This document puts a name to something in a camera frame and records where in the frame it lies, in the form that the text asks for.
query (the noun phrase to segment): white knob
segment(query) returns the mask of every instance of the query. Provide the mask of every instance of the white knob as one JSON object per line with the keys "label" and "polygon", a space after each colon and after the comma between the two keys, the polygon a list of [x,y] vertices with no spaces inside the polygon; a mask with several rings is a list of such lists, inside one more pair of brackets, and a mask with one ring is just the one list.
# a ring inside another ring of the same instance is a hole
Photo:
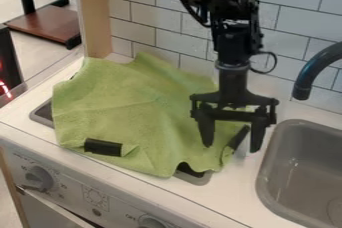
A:
{"label": "white knob", "polygon": [[24,189],[46,192],[54,186],[53,177],[48,171],[39,166],[31,168],[26,173],[25,178],[29,182],[29,185],[23,185]]}
{"label": "white knob", "polygon": [[139,228],[168,228],[161,221],[158,221],[152,217],[144,218],[140,221]]}

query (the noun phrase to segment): stainless steel sink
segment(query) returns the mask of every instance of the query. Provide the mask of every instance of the stainless steel sink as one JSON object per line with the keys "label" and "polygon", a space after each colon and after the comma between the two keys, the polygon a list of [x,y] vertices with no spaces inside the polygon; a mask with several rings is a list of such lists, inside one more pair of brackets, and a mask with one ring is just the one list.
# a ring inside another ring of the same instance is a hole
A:
{"label": "stainless steel sink", "polygon": [[342,131],[304,120],[279,124],[256,189],[263,204],[283,218],[342,228]]}

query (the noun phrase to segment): green towel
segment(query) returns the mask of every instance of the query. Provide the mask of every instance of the green towel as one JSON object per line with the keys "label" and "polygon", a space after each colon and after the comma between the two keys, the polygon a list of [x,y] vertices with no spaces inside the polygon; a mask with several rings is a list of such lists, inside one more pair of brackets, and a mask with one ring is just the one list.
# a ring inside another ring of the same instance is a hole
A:
{"label": "green towel", "polygon": [[[61,146],[127,169],[171,177],[186,162],[196,172],[220,171],[241,123],[216,122],[203,146],[190,118],[194,93],[215,91],[207,77],[186,73],[140,53],[129,64],[86,58],[77,75],[54,87],[53,119]],[[87,138],[123,144],[122,157],[84,152]]]}

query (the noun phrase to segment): black robotic arm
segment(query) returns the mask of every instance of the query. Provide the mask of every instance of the black robotic arm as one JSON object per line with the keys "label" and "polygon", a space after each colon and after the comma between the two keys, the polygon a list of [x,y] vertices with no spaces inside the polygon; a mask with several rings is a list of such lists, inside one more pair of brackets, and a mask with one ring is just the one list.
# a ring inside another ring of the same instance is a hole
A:
{"label": "black robotic arm", "polygon": [[[214,49],[218,52],[215,66],[219,70],[219,91],[190,97],[191,116],[198,122],[203,144],[212,145],[216,120],[248,122],[251,123],[250,151],[257,152],[266,128],[276,124],[279,104],[274,98],[258,96],[247,89],[250,58],[265,53],[260,50],[263,35],[259,25],[259,1],[180,1],[194,19],[211,28]],[[274,57],[276,66],[276,55],[268,54]],[[254,112],[231,110],[246,106],[255,106]]]}

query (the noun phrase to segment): chrome faucet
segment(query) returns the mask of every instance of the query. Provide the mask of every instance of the chrome faucet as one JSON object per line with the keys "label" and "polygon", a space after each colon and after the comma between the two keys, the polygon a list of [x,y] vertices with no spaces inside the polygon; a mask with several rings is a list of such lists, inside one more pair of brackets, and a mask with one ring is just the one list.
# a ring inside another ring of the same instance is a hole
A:
{"label": "chrome faucet", "polygon": [[342,59],[342,42],[316,54],[299,73],[292,96],[297,100],[307,100],[311,93],[312,84],[320,72],[340,59]]}

